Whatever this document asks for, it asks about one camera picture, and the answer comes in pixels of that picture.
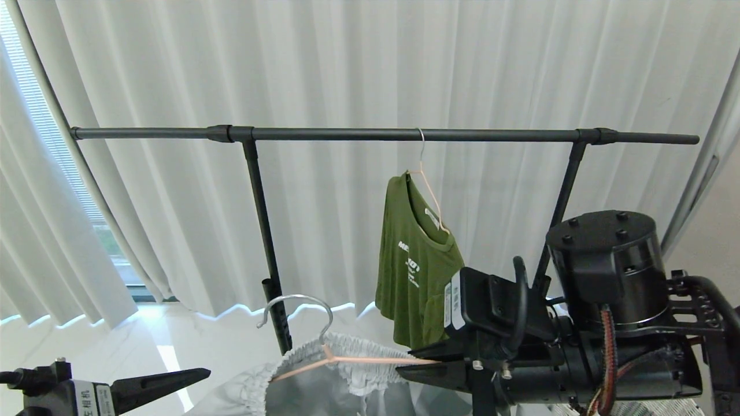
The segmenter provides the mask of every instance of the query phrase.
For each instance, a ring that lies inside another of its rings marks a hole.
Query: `white curtain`
[[[0,49],[0,318],[114,327],[136,305],[34,127],[2,38]]]
[[[71,125],[424,127],[706,136],[740,49],[740,2],[21,1]],[[237,144],[80,148],[156,296],[216,315],[268,277]],[[285,293],[374,299],[387,180],[415,143],[258,143]],[[700,146],[590,147],[567,215],[631,209],[664,235]],[[566,144],[426,145],[469,266],[536,268]],[[559,288],[553,288],[557,294]]]

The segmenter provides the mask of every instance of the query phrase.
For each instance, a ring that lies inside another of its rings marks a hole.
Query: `black cylindrical motor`
[[[599,305],[605,303],[622,336],[667,311],[665,269],[651,217],[589,212],[551,228],[546,241],[568,313],[581,330],[601,331]]]

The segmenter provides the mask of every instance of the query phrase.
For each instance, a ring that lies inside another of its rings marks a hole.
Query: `green tank top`
[[[391,178],[375,306],[394,321],[394,341],[412,349],[445,338],[445,285],[463,267],[453,235],[439,223],[408,172]]]

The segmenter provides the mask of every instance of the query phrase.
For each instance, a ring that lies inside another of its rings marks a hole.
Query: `hanger hook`
[[[419,163],[421,163],[424,160],[424,147],[426,147],[426,140],[424,139],[424,132],[421,130],[421,127],[417,127],[417,130],[419,130],[419,134],[421,134],[421,153],[419,153]]]
[[[321,299],[314,298],[313,296],[308,295],[283,295],[278,296],[275,299],[272,299],[270,302],[267,303],[265,306],[265,312],[262,314],[262,322],[257,324],[257,328],[262,328],[262,325],[267,323],[267,315],[270,312],[270,308],[272,308],[272,305],[275,305],[277,302],[284,301],[286,299],[308,299],[309,301],[313,301],[315,303],[318,303],[319,305],[323,306],[324,309],[326,309],[326,314],[329,316],[329,323],[326,324],[323,329],[321,329],[321,333],[319,334],[319,343],[321,345],[326,344],[324,342],[324,335],[326,334],[326,331],[329,330],[329,327],[332,325],[332,322],[334,322],[334,313],[332,312],[332,308],[329,307],[329,305],[322,301]]]

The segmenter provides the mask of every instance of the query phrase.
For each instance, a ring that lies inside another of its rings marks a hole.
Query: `screw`
[[[504,361],[501,365],[501,378],[504,380],[511,380],[511,370],[508,368],[508,362]]]

